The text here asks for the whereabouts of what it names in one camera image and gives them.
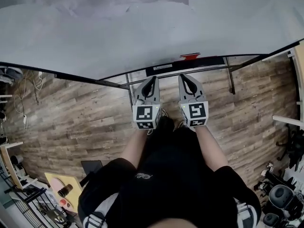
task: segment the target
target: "wooden floor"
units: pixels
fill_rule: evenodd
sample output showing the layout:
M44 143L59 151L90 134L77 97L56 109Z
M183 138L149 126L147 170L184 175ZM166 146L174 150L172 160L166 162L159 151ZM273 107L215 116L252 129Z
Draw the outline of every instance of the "wooden floor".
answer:
M230 165L252 188L269 161L282 165L276 158L283 149L275 143L286 139L287 131L284 124L273 122L272 115L297 116L289 60L281 56L234 72L236 95L229 91L226 69L191 75L202 82L209 101L209 129ZM13 98L6 104L8 121L3 125L10 142L24 142L14 152L23 155L26 171L41 181L46 181L45 171L82 179L85 174L80 161L101 160L107 164L118 157L133 132L128 91L60 80L51 74L44 77L42 90L37 91L39 105L33 85L26 82L23 104L27 131L22 114L14 110ZM132 80L143 77L143 72L130 75ZM27 78L32 79L31 71ZM125 83L125 76L113 82ZM21 81L8 93L22 95L23 89ZM181 119L177 77L160 79L160 89L163 107L177 123ZM22 110L18 98L16 106Z

